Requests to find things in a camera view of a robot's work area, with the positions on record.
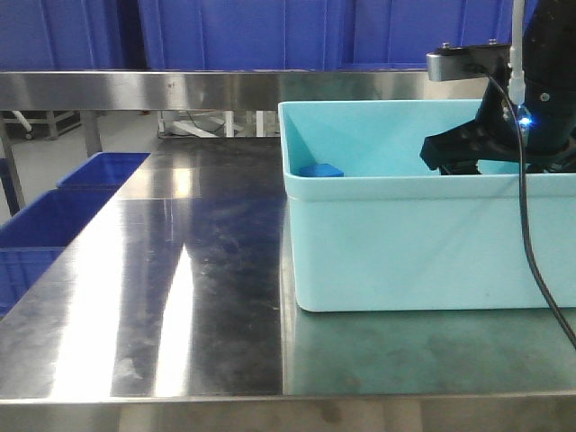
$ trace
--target floor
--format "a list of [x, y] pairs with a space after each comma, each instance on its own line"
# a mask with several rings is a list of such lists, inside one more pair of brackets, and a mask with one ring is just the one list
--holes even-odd
[[[107, 112], [98, 119], [103, 151], [153, 151], [159, 143], [155, 112]], [[82, 127], [57, 140], [13, 140], [13, 153], [27, 203], [56, 187], [56, 182], [86, 160]], [[10, 219], [4, 195], [0, 195], [0, 224]]]

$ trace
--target stainless steel table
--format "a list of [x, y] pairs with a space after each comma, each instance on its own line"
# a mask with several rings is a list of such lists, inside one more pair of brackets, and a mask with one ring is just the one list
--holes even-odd
[[164, 141], [0, 322], [0, 430], [576, 428], [547, 310], [300, 310], [280, 164]]

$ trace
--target plastic container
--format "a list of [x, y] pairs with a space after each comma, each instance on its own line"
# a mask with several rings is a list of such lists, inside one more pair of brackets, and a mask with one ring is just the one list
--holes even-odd
[[0, 229], [0, 248], [63, 248], [112, 195], [113, 191], [46, 192]]
[[0, 70], [145, 66], [138, 0], [0, 0], [0, 11]]
[[0, 316], [10, 311], [63, 250], [63, 247], [0, 248]]
[[117, 190], [149, 153], [96, 153], [57, 182], [59, 189]]
[[2, 226], [0, 315], [20, 300], [112, 195], [49, 191]]
[[[296, 298], [309, 311], [544, 307], [527, 266], [515, 164], [441, 176], [427, 135], [479, 101], [281, 103]], [[297, 175], [328, 163], [341, 178]], [[562, 306], [576, 306], [576, 175], [530, 175], [535, 254]]]
[[156, 70], [331, 70], [351, 0], [139, 0]]
[[[513, 0], [357, 0], [353, 54], [343, 68], [425, 68], [426, 54], [453, 46], [509, 42]], [[526, 19], [536, 0], [526, 0]]]

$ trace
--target metal shelf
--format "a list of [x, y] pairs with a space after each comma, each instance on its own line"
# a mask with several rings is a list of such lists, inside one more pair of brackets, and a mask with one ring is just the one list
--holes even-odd
[[292, 100], [480, 97], [483, 79], [431, 82], [425, 71], [3, 72], [0, 110], [275, 110]]

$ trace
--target light blue plastic bin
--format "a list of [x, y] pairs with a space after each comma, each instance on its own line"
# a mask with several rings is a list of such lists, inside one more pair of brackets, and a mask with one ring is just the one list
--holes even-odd
[[[544, 307], [522, 248], [515, 164], [440, 176], [427, 135], [479, 101], [280, 104], [296, 298], [308, 311]], [[328, 163], [341, 178], [306, 178]], [[531, 175], [535, 254], [562, 306], [576, 306], [576, 175]]]

